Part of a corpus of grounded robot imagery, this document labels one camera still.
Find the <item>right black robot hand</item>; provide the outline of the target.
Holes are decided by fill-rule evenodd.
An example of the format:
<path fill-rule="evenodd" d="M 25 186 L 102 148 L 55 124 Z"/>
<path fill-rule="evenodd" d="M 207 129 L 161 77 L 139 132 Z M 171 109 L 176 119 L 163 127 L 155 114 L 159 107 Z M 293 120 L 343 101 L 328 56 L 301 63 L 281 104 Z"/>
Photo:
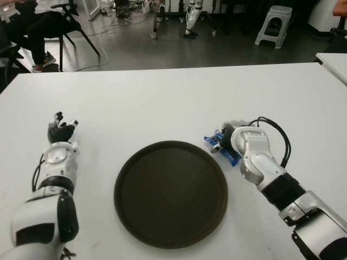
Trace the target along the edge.
<path fill-rule="evenodd" d="M 236 151 L 232 147 L 232 134 L 236 129 L 240 127 L 249 126 L 247 121 L 226 121 L 222 124 L 220 130 L 217 130 L 212 137 L 215 144 L 210 149 L 211 153 L 220 152 L 221 149 L 230 150 L 231 154 L 235 154 Z"/>

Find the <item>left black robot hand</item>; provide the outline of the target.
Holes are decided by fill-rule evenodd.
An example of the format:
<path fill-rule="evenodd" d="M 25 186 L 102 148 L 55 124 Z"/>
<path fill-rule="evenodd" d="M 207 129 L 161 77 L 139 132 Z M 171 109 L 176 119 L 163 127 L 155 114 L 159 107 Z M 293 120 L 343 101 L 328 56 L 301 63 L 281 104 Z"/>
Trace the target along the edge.
<path fill-rule="evenodd" d="M 79 122 L 72 120 L 70 123 L 62 122 L 63 113 L 57 112 L 48 124 L 47 137 L 50 144 L 56 142 L 69 142 Z"/>

